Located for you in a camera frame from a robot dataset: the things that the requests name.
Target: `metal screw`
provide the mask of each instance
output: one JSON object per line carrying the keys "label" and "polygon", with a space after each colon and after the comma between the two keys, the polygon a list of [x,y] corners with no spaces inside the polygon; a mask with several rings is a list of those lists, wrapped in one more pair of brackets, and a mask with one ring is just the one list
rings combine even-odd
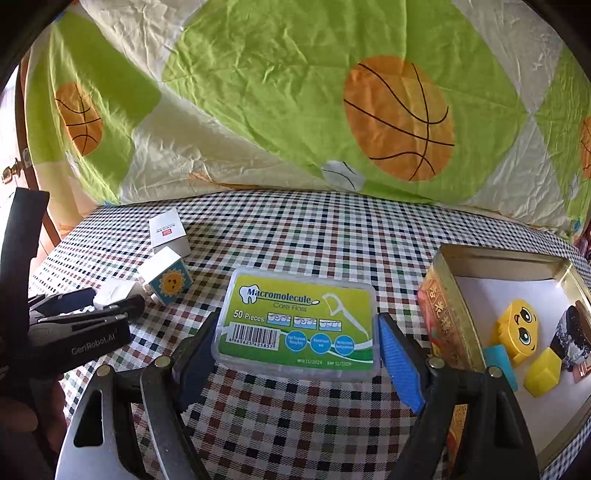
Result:
{"label": "metal screw", "polygon": [[503,370],[501,370],[499,367],[495,367],[493,365],[492,367],[489,367],[488,374],[491,377],[500,378],[503,376]]}
{"label": "metal screw", "polygon": [[158,368],[166,368],[170,365],[171,361],[172,360],[169,356],[161,355],[156,360],[154,360],[154,365],[156,365]]}
{"label": "metal screw", "polygon": [[110,365],[101,365],[99,368],[96,369],[96,374],[99,377],[106,377],[111,373],[111,366]]}
{"label": "metal screw", "polygon": [[443,358],[439,358],[438,356],[432,356],[427,363],[431,368],[440,369],[445,367],[445,360]]}

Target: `table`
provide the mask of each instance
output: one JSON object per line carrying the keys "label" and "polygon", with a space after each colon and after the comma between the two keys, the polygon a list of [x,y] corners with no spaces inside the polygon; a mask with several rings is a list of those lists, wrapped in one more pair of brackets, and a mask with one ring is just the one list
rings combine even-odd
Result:
{"label": "table", "polygon": [[[150,304],[131,325],[131,344],[66,374],[68,419],[97,364],[125,370],[170,353],[222,305],[240,266],[372,284],[378,309],[423,346],[428,341],[416,291],[442,243],[567,257],[591,284],[591,268],[573,247],[516,223],[355,194],[242,191],[100,207],[42,263],[31,292],[133,278],[151,256],[148,219],[171,207],[189,237],[186,264],[194,283],[168,307]],[[133,412],[148,472],[161,478],[141,406]],[[220,365],[183,419],[215,480],[385,478],[414,422],[384,369],[372,382],[330,383],[257,377]],[[544,471],[545,480],[566,470],[590,431],[591,420]],[[440,465],[435,478],[442,475]]]}

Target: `orange basketball print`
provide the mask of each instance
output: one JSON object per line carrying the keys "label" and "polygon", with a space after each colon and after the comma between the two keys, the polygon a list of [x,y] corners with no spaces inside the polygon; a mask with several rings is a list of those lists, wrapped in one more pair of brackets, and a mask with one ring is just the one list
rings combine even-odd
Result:
{"label": "orange basketball print", "polygon": [[583,167],[583,177],[588,180],[591,178],[591,116],[583,120],[581,127],[581,166]]}
{"label": "orange basketball print", "polygon": [[353,67],[345,112],[361,150],[399,180],[430,180],[452,156],[453,118],[440,88],[403,59],[372,57]]}
{"label": "orange basketball print", "polygon": [[103,138],[103,121],[90,96],[79,85],[69,82],[56,92],[56,104],[78,153],[82,157],[88,155]]}

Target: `fingers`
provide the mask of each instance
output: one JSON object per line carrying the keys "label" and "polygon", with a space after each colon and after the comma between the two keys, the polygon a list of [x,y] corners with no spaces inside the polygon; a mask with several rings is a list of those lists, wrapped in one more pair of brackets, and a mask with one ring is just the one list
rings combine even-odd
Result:
{"label": "fingers", "polygon": [[37,424],[35,412],[24,403],[0,397],[0,425],[15,432],[33,432]]}
{"label": "fingers", "polygon": [[66,430],[68,429],[64,414],[62,412],[60,412],[60,414],[61,415],[59,417],[56,416],[51,419],[51,422],[49,422],[45,428],[45,434],[47,436],[49,446],[56,453],[60,453],[61,445],[64,442]]}
{"label": "fingers", "polygon": [[64,393],[60,383],[56,380],[53,382],[50,391],[50,408],[55,416],[64,416],[63,410],[66,403],[66,394]]}

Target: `green quilt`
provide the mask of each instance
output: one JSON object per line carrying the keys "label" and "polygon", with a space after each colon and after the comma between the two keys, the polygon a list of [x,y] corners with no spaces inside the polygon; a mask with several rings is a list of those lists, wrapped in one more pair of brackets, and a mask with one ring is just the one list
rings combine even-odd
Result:
{"label": "green quilt", "polygon": [[111,204],[278,187],[500,213],[564,236],[586,219],[591,86],[526,4],[140,3],[82,1],[35,45],[40,177],[67,164]]}

